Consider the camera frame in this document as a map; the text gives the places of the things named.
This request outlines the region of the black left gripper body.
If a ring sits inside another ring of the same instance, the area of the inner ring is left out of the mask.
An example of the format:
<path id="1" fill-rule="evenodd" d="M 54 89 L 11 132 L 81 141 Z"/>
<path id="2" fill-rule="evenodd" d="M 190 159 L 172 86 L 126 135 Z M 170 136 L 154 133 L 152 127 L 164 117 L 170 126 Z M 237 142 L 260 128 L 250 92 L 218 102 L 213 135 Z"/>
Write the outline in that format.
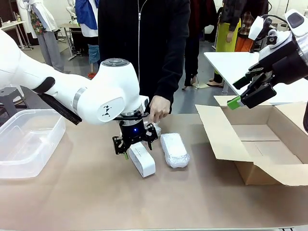
<path id="1" fill-rule="evenodd" d="M 144 127 L 143 120 L 120 121 L 119 125 L 122 133 L 121 137 L 123 140 L 123 144 L 126 147 L 130 147 L 135 143 L 146 140 L 146 129 Z"/>

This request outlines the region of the person's left hand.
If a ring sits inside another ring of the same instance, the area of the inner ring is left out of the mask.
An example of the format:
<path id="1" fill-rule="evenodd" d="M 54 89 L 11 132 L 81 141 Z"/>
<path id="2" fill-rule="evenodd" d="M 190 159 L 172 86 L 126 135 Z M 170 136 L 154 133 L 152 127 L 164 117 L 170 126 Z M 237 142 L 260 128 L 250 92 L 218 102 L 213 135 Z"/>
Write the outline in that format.
<path id="1" fill-rule="evenodd" d="M 151 122 L 157 123 L 162 118 L 166 117 L 170 112 L 171 102 L 162 96 L 154 96 L 150 103 Z"/>

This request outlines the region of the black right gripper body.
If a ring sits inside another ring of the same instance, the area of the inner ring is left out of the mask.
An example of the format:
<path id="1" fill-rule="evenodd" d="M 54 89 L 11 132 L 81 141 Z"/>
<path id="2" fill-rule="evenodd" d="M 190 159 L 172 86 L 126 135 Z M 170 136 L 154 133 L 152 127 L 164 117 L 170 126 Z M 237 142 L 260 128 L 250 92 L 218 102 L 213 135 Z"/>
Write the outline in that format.
<path id="1" fill-rule="evenodd" d="M 266 82 L 272 85 L 292 84 L 308 76 L 308 65 L 299 54 L 295 38 L 288 38 L 276 48 L 266 46 L 259 52 L 258 63 L 263 67 Z"/>

